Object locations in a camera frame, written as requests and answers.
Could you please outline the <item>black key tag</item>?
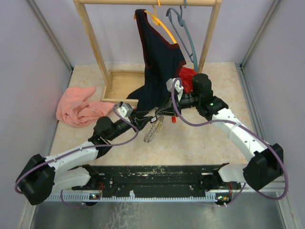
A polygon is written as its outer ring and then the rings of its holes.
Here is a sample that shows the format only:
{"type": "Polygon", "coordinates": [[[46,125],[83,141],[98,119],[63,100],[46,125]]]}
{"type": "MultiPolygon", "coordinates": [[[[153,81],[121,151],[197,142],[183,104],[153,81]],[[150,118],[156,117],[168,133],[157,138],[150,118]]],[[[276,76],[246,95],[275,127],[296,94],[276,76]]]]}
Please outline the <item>black key tag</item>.
{"type": "Polygon", "coordinates": [[[154,123],[158,120],[157,116],[152,117],[152,119],[150,120],[150,123],[154,123]]]}

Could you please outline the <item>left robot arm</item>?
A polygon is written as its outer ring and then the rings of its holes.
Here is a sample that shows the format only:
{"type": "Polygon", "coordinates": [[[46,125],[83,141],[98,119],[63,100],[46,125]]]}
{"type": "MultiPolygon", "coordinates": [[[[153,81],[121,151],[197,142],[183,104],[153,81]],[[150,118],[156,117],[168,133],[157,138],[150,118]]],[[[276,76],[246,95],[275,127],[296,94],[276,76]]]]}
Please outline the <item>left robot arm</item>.
{"type": "Polygon", "coordinates": [[[33,155],[15,182],[15,192],[23,194],[31,205],[45,201],[51,193],[74,187],[94,189],[99,177],[86,165],[107,154],[113,144],[111,140],[133,129],[138,133],[150,122],[147,112],[132,111],[127,117],[113,122],[104,116],[97,120],[92,136],[75,147],[54,156],[33,155]]]}

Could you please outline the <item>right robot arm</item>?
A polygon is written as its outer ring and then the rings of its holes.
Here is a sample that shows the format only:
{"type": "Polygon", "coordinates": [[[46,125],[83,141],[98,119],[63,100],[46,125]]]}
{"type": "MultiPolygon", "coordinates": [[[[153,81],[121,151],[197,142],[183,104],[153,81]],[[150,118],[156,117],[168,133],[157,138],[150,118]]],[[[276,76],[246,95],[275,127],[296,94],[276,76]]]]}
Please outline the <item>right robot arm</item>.
{"type": "Polygon", "coordinates": [[[259,139],[240,122],[229,106],[214,95],[212,82],[206,74],[194,75],[192,84],[192,91],[186,93],[181,79],[170,78],[166,87],[171,96],[156,114],[180,117],[183,109],[194,107],[207,120],[207,124],[213,124],[223,131],[241,151],[247,165],[222,165],[213,176],[213,184],[222,189],[230,182],[242,182],[259,191],[282,176],[284,151],[281,146],[259,139]]]}

